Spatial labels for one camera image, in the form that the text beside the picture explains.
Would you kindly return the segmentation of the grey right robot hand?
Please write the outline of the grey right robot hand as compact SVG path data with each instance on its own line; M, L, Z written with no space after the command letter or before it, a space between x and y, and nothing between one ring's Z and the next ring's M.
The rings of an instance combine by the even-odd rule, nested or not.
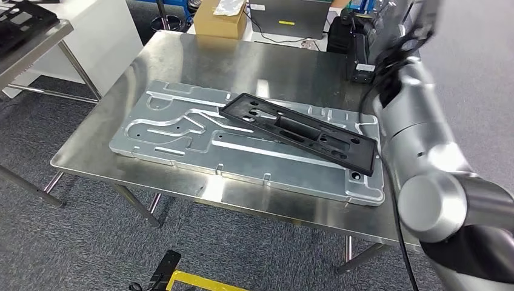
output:
M428 41L435 34L441 3L440 0L421 1L417 15L402 39L405 41Z

